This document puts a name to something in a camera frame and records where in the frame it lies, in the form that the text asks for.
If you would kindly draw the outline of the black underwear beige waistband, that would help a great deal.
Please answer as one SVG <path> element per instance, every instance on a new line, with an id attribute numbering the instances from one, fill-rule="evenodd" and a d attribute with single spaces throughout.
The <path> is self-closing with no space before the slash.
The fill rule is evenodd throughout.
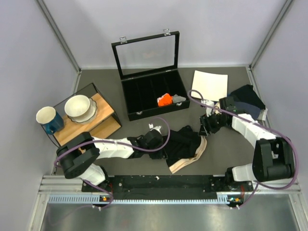
<path id="1" fill-rule="evenodd" d="M 207 140 L 187 125 L 178 131 L 171 130 L 163 148 L 166 164 L 172 174 L 199 160 L 205 151 Z"/>

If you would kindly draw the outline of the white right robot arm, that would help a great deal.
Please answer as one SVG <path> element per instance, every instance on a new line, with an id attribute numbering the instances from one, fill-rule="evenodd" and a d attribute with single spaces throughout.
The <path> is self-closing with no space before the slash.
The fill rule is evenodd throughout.
<path id="1" fill-rule="evenodd" d="M 199 134 L 210 136 L 222 127 L 229 127 L 254 148 L 252 163 L 227 169 L 225 186 L 234 191 L 243 181 L 254 181 L 266 187 L 266 182 L 290 179 L 281 189 L 289 188 L 295 181 L 295 162 L 290 142 L 268 131 L 250 114 L 238 109 L 232 97 L 222 98 L 219 102 L 222 108 L 216 108 L 213 101 L 201 99 L 206 114 L 200 117 Z"/>

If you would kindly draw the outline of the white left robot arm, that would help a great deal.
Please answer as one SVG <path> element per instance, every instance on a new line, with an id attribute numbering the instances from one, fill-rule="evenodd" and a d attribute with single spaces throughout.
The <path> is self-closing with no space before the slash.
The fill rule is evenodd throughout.
<path id="1" fill-rule="evenodd" d="M 83 132 L 58 148 L 56 163 L 60 164 L 66 179 L 81 178 L 104 191 L 109 186 L 109 177 L 104 167 L 94 162 L 104 158 L 135 159 L 145 154 L 152 159 L 164 158 L 163 148 L 167 142 L 161 128 L 150 125 L 145 135 L 119 140 L 101 139 Z"/>

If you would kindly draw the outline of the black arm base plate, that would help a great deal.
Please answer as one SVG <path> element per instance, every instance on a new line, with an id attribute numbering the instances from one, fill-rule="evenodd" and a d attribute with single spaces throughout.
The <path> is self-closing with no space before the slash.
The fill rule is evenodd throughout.
<path id="1" fill-rule="evenodd" d="M 214 199 L 230 190 L 212 175 L 116 175 L 98 186 L 115 199 Z"/>

